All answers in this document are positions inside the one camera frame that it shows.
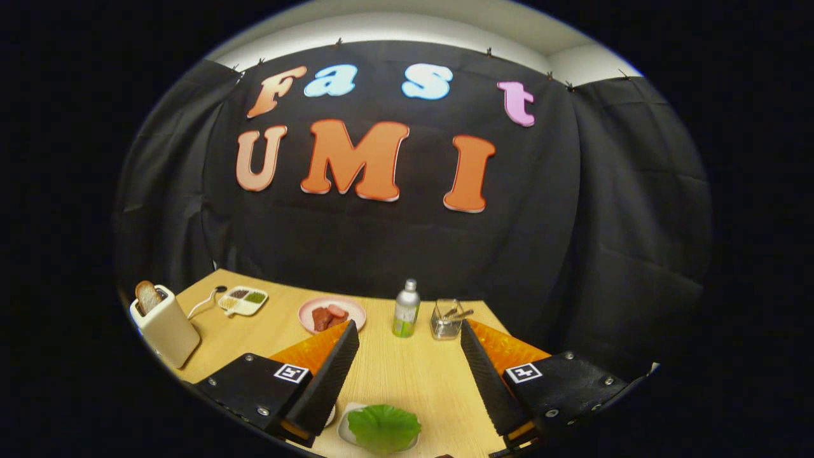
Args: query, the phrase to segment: letter m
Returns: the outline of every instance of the letter m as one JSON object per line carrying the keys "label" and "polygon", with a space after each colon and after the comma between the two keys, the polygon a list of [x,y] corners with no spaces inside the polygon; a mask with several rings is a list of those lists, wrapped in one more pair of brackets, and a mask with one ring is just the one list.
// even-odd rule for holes
{"label": "letter m", "polygon": [[362,167],[362,180],[356,186],[359,197],[393,202],[399,198],[396,186],[396,160],[401,141],[409,128],[397,122],[375,124],[355,147],[342,121],[326,119],[311,125],[314,139],[309,175],[300,184],[303,192],[326,194],[330,191],[328,167],[340,194],[348,192]]}

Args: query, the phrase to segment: wooden table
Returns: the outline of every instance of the wooden table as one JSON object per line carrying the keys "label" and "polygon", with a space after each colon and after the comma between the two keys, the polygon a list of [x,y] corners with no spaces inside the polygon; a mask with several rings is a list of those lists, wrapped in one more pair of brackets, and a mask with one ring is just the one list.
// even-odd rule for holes
{"label": "wooden table", "polygon": [[[334,295],[219,269],[176,295],[184,313],[209,297],[218,285],[260,288],[269,294],[269,300],[253,316],[225,316],[215,303],[220,294],[212,305],[196,310],[190,321],[201,343],[182,369],[173,369],[182,380],[196,383],[244,353],[270,356],[311,337],[297,318],[300,305],[315,297]],[[434,303],[422,302],[415,334],[406,339],[394,336],[391,326],[397,294],[393,291],[393,299],[353,297],[367,314],[359,332],[359,351],[339,393],[336,418],[307,450],[328,457],[374,456],[346,443],[337,433],[348,402],[387,403],[415,413],[422,424],[421,438],[403,456],[473,458],[504,449],[461,350],[460,335],[449,341],[433,339],[430,317]],[[462,305],[475,310],[473,319],[506,332],[485,303]]]}

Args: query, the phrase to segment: tongs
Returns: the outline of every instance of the tongs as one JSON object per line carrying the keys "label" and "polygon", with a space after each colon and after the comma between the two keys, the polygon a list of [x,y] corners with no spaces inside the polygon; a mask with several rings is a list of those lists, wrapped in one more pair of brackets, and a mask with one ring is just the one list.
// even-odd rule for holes
{"label": "tongs", "polygon": [[454,321],[454,320],[462,319],[465,316],[472,315],[473,313],[475,313],[474,310],[467,310],[467,311],[463,311],[461,313],[458,313],[457,309],[452,309],[452,310],[448,311],[446,314],[444,314],[444,316],[442,316],[441,318],[442,319],[449,319],[449,320]]}

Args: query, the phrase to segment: black curtain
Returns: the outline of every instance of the black curtain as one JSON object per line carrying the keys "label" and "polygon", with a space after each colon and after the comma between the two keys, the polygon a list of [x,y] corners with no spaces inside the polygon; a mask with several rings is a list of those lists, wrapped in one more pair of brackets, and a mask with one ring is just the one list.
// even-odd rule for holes
{"label": "black curtain", "polygon": [[[453,71],[441,100],[400,90],[411,64]],[[341,97],[304,84],[334,64],[358,68]],[[261,82],[306,65],[278,106],[251,120]],[[524,128],[505,114],[498,81],[534,95]],[[340,119],[357,144],[378,121],[410,128],[396,202],[300,190],[309,127]],[[262,192],[236,182],[237,137],[287,126],[277,172]],[[480,214],[446,209],[454,135],[484,138]],[[359,173],[354,186],[361,180]],[[202,62],[161,100],[125,162],[116,266],[129,300],[144,279],[183,290],[220,267],[334,293],[395,297],[408,277],[425,299],[484,299],[516,336],[578,351],[620,376],[642,375],[680,338],[701,292],[711,204],[698,152],[667,102],[640,77],[568,90],[529,68],[451,46],[363,42],[259,64],[243,75]]]}

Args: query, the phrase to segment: letter s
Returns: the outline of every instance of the letter s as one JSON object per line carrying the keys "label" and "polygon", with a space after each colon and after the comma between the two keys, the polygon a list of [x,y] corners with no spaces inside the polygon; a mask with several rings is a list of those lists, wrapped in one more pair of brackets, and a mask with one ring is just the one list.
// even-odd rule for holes
{"label": "letter s", "polygon": [[426,100],[442,99],[449,93],[449,81],[453,73],[449,68],[431,64],[414,64],[405,70],[409,81],[401,85],[401,91],[408,97]]}

